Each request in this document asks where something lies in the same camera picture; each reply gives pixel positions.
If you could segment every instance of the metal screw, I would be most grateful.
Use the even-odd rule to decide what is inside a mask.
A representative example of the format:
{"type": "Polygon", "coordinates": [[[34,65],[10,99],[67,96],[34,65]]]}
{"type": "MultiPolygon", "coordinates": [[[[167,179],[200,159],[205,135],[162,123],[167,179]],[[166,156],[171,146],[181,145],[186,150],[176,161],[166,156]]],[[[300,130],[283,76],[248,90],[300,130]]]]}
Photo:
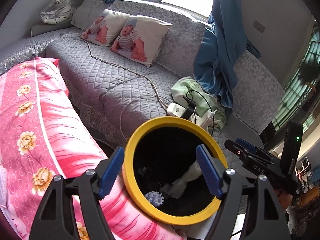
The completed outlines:
{"type": "Polygon", "coordinates": [[[259,179],[262,180],[262,181],[266,181],[267,180],[267,176],[263,175],[263,174],[260,174],[259,175],[259,179]]]}
{"type": "Polygon", "coordinates": [[[54,181],[59,181],[61,179],[62,179],[61,175],[56,175],[56,176],[53,177],[54,181]]]}
{"type": "Polygon", "coordinates": [[[228,174],[228,175],[234,175],[235,173],[236,173],[236,171],[234,170],[234,169],[226,169],[226,173],[228,174]]]}
{"type": "Polygon", "coordinates": [[[95,173],[95,171],[93,169],[89,169],[85,172],[86,175],[91,176],[95,173]]]}

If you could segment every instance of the yellow bucket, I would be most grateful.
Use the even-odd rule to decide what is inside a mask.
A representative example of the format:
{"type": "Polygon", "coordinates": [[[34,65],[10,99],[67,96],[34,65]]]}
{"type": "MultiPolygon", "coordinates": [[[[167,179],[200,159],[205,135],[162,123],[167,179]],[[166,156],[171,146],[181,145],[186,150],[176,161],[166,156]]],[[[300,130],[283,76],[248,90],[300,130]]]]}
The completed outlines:
{"type": "Polygon", "coordinates": [[[151,168],[160,166],[167,173],[180,171],[179,176],[182,176],[196,160],[196,146],[200,143],[204,143],[209,152],[227,167],[217,142],[205,130],[188,120],[171,116],[158,117],[145,122],[133,133],[125,149],[122,172],[131,198],[143,212],[166,224],[191,225],[206,220],[218,210],[220,201],[210,195],[203,176],[189,182],[181,198],[165,199],[159,208],[148,202],[140,190],[141,185],[137,183],[138,161],[155,156],[159,156],[159,159],[153,160],[156,163],[151,168]],[[170,161],[163,161],[163,158],[170,158],[170,161]]]}

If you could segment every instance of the yellow flower print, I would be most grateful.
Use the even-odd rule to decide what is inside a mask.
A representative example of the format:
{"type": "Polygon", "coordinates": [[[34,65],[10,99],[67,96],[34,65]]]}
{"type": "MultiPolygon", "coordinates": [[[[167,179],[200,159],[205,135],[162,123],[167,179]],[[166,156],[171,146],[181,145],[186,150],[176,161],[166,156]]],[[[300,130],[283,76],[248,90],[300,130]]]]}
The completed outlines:
{"type": "Polygon", "coordinates": [[[25,78],[25,77],[28,77],[28,76],[31,76],[31,75],[32,75],[31,71],[25,71],[25,72],[21,73],[21,75],[19,76],[19,79],[25,78]]]}
{"type": "Polygon", "coordinates": [[[23,85],[17,90],[17,96],[21,97],[25,94],[30,93],[32,87],[30,85],[23,85]]]}
{"type": "Polygon", "coordinates": [[[90,240],[87,229],[83,227],[80,222],[77,222],[77,228],[78,228],[78,232],[81,240],[90,240]]]}
{"type": "Polygon", "coordinates": [[[36,174],[33,174],[31,193],[43,196],[54,176],[54,171],[41,167],[36,174]]]}
{"type": "Polygon", "coordinates": [[[25,62],[20,66],[20,68],[25,68],[25,67],[29,67],[29,66],[30,66],[30,64],[25,62]]]}
{"type": "Polygon", "coordinates": [[[34,132],[26,131],[21,133],[20,139],[17,141],[20,154],[25,155],[29,150],[33,150],[36,147],[36,139],[34,132]]]}
{"type": "Polygon", "coordinates": [[[24,102],[23,104],[21,104],[18,108],[18,111],[16,112],[16,116],[23,116],[24,114],[27,114],[31,111],[32,108],[34,108],[34,102],[24,102]]]}

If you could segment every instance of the baby picture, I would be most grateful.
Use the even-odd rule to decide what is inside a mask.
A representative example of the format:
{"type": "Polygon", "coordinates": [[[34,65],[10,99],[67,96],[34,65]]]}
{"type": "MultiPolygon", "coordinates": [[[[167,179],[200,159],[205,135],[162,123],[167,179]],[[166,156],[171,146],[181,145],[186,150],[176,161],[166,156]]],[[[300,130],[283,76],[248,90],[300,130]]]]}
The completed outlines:
{"type": "Polygon", "coordinates": [[[99,16],[90,28],[82,34],[82,38],[89,41],[94,39],[102,44],[106,44],[108,27],[105,17],[99,16]]]}
{"type": "Polygon", "coordinates": [[[125,52],[120,52],[119,54],[126,54],[129,52],[131,53],[130,58],[145,62],[147,61],[147,58],[144,50],[144,41],[141,40],[140,35],[134,29],[136,25],[137,18],[130,18],[110,49],[115,53],[119,53],[118,50],[125,52]]]}

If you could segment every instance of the light switch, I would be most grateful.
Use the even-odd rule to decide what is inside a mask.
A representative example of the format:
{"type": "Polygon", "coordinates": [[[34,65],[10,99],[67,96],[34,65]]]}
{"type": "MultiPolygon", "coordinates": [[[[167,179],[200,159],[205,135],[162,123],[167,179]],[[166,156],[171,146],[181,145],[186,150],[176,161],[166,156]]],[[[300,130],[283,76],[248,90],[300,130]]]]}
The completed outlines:
{"type": "Polygon", "coordinates": [[[253,26],[256,27],[260,32],[264,32],[266,29],[260,22],[254,21],[253,26]]]}

